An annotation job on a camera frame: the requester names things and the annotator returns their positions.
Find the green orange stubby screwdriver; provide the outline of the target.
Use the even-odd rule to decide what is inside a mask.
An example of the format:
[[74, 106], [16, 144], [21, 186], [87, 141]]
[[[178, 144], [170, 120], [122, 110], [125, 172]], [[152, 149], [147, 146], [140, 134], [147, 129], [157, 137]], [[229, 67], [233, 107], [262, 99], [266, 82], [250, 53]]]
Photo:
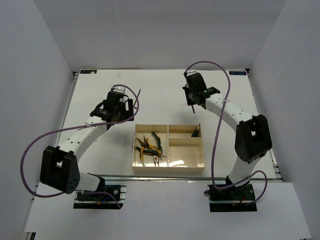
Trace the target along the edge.
[[201, 124], [199, 123], [196, 127], [196, 129], [193, 130], [193, 133], [191, 134], [191, 137], [193, 138], [198, 138], [200, 136], [200, 127], [201, 127]]

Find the yellow needle-nose pliers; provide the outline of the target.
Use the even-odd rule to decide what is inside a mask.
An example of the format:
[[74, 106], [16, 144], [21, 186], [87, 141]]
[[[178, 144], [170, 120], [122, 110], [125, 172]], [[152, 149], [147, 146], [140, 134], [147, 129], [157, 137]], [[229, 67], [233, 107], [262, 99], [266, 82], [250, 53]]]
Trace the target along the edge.
[[157, 147], [149, 143], [149, 148], [144, 150], [145, 153], [152, 155], [153, 162], [155, 167], [159, 167], [159, 156], [162, 154], [162, 151]]
[[145, 167], [145, 162], [144, 162], [144, 150], [148, 150], [149, 149], [149, 138], [148, 137], [143, 137], [143, 141], [140, 140], [139, 138], [136, 138], [137, 141], [140, 143], [140, 150], [139, 150], [139, 158], [140, 161], [142, 162], [142, 166]]

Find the green side cutters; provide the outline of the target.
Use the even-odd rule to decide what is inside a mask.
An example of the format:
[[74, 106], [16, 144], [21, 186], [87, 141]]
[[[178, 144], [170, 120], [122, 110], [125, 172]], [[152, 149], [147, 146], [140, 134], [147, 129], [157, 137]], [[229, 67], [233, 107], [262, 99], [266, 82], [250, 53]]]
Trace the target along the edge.
[[161, 139], [160, 137], [154, 132], [151, 132], [151, 135], [155, 138], [157, 146], [154, 146], [149, 143], [149, 139], [147, 137], [143, 137], [143, 141], [139, 138], [136, 138], [137, 141], [140, 143], [140, 147], [137, 146], [136, 149], [139, 151], [139, 157], [141, 160], [143, 160], [143, 154], [151, 154], [153, 156], [163, 156], [164, 150], [161, 145]]

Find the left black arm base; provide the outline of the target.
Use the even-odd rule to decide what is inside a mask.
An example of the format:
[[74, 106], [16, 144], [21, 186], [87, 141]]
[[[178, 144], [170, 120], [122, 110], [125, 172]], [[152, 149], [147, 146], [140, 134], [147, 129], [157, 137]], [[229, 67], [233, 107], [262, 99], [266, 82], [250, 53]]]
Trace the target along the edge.
[[110, 180], [98, 176], [100, 183], [97, 191], [75, 194], [73, 208], [82, 210], [120, 210], [124, 205], [127, 185], [120, 180]]

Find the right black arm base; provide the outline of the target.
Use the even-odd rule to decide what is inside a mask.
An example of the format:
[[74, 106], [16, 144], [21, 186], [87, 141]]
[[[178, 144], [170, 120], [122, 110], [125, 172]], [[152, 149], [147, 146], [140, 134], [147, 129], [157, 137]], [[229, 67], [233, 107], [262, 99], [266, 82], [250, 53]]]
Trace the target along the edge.
[[209, 198], [211, 213], [257, 212], [256, 199], [252, 184], [218, 190], [212, 184], [204, 191]]

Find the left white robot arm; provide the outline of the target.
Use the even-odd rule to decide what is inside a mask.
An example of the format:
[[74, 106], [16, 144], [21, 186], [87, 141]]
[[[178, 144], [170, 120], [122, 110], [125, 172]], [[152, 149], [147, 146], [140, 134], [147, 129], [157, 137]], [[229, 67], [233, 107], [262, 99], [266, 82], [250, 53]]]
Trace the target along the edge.
[[107, 98], [90, 113], [85, 126], [57, 146], [48, 146], [42, 154], [40, 182], [58, 191], [71, 194], [88, 191], [99, 200], [105, 196], [106, 187], [101, 177], [80, 172], [78, 163], [85, 151], [115, 123], [134, 119], [133, 100], [125, 100], [125, 88], [114, 86]]

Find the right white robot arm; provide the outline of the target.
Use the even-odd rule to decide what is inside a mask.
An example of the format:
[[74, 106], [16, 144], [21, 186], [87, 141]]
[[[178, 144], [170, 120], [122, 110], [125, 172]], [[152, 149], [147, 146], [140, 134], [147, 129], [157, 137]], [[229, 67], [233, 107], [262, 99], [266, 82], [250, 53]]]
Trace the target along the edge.
[[257, 174], [254, 170], [259, 160], [272, 148], [272, 140], [267, 118], [253, 115], [231, 103], [228, 94], [222, 95], [215, 87], [207, 87], [203, 76], [197, 71], [185, 71], [186, 84], [183, 87], [187, 104], [198, 105], [219, 117], [211, 157], [216, 149], [222, 122], [235, 132], [234, 149], [237, 155], [232, 171], [225, 179], [224, 186], [213, 187], [225, 191], [236, 200], [244, 193], [244, 186]]

